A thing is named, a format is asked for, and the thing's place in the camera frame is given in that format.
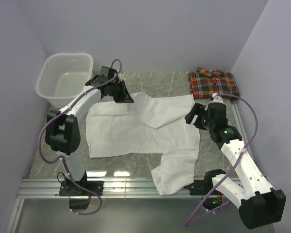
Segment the white long sleeve shirt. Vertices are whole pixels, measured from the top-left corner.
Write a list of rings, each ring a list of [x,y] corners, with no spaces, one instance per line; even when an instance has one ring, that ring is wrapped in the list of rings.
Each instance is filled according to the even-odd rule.
[[[194,98],[152,98],[144,92],[132,98],[133,103],[100,102],[90,108],[86,118],[89,156],[160,154],[152,179],[159,194],[172,195],[194,181],[200,133],[185,121]]]

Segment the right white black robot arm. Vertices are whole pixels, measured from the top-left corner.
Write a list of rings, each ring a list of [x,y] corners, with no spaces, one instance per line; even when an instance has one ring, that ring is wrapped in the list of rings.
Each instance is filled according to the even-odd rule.
[[[222,193],[239,210],[240,218],[248,229],[279,222],[282,219],[286,195],[276,190],[263,176],[246,150],[239,131],[230,126],[223,103],[211,102],[207,106],[195,103],[185,122],[208,131],[211,140],[229,160],[241,185],[230,179],[230,172],[215,169],[206,172],[202,181],[187,188],[190,195],[208,197]]]

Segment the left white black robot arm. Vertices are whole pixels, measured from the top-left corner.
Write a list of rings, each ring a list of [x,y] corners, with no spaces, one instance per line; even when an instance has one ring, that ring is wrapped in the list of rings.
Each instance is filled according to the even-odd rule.
[[[81,142],[79,122],[89,109],[105,96],[112,97],[115,103],[133,103],[125,81],[119,75],[122,69],[102,67],[100,73],[88,80],[81,92],[59,111],[49,111],[47,123],[43,128],[45,143],[56,152],[57,158],[50,161],[39,151],[44,162],[53,164],[62,161],[67,178],[72,181],[71,190],[76,195],[87,192],[86,171],[83,168],[78,147]]]

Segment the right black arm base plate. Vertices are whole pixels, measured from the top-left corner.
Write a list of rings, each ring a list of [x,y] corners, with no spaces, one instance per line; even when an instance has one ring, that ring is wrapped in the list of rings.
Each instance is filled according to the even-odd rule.
[[[189,190],[190,196],[205,196],[208,191],[211,190],[211,188],[206,186],[206,182],[204,180],[194,180],[192,184],[185,186],[184,189]],[[206,211],[212,210],[216,207],[220,207],[217,211],[224,210],[225,206],[223,206],[222,193],[214,190],[211,195],[215,197],[208,197],[203,203],[203,208]]]

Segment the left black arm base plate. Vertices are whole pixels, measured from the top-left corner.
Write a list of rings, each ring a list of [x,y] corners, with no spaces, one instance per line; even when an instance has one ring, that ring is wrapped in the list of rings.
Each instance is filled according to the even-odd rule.
[[[102,207],[102,192],[104,181],[61,182],[59,197],[69,198],[69,209],[78,215],[91,215],[98,212]],[[91,200],[97,197],[98,206],[91,212],[85,212],[90,206]]]

